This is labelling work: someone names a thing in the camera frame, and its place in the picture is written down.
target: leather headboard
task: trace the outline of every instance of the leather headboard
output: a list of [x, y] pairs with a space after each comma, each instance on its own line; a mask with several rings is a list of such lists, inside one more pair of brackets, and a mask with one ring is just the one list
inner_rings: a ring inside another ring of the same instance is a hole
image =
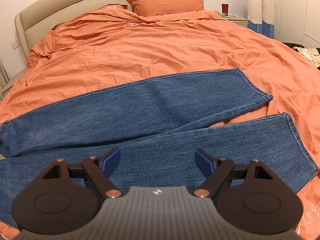
[[31, 47], [58, 23], [111, 3], [125, 3], [128, 10], [132, 10], [126, 0], [38, 0], [31, 4], [14, 20], [25, 57], [28, 57]]

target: orange pillow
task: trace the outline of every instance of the orange pillow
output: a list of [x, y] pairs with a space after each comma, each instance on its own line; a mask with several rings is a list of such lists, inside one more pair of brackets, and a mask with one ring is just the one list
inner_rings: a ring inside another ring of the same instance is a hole
[[140, 16], [164, 15], [204, 10], [202, 0], [128, 0]]
[[119, 4], [119, 3], [114, 3], [114, 4], [107, 4], [105, 6], [102, 6], [100, 9], [127, 9], [128, 5], [127, 4]]

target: alpaca plush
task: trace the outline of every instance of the alpaca plush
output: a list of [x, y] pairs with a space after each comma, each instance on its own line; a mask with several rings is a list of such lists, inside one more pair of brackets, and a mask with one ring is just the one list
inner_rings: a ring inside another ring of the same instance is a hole
[[262, 34], [274, 39], [275, 0], [262, 0]]
[[261, 0], [247, 0], [248, 9], [248, 28], [262, 33], [262, 1]]

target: copper bolt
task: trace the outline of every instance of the copper bolt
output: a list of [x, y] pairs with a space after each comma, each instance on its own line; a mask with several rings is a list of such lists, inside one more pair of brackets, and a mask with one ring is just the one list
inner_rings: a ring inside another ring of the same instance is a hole
[[106, 196], [109, 198], [117, 198], [117, 197], [120, 197], [121, 195], [122, 195], [121, 191], [117, 189], [111, 189], [106, 192]]
[[206, 189], [196, 189], [193, 194], [196, 196], [196, 197], [207, 197], [210, 195], [210, 192]]

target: bed sheet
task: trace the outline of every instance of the bed sheet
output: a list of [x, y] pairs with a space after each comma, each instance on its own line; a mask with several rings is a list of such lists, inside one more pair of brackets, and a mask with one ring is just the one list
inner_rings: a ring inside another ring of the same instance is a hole
[[[237, 67], [274, 99], [214, 125], [288, 112], [320, 164], [320, 72], [284, 44], [211, 11], [152, 17], [123, 9], [85, 13], [51, 30], [32, 48], [27, 67], [0, 103], [0, 123], [58, 100], [148, 77]], [[314, 240], [320, 234], [320, 178], [298, 196], [304, 205], [298, 232]], [[17, 234], [4, 224], [0, 232], [9, 238]]]

